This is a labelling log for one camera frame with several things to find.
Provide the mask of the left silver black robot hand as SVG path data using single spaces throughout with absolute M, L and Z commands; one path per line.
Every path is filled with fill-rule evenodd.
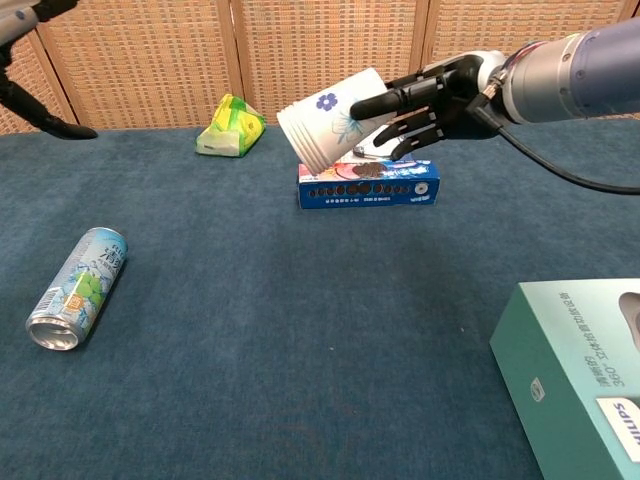
M 14 44 L 40 23 L 74 9 L 75 0 L 1 2 L 1 105 L 37 129 L 63 140 L 91 140 L 98 133 L 90 127 L 67 123 L 53 115 L 33 95 L 7 74 Z

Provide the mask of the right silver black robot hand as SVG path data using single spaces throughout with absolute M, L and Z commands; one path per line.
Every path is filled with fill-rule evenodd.
M 392 139 L 391 159 L 441 140 L 482 140 L 495 135 L 467 112 L 506 61 L 497 50 L 474 50 L 424 66 L 391 80 L 386 90 L 355 102 L 349 114 L 364 121 L 390 114 L 392 122 L 373 140 L 378 147 Z

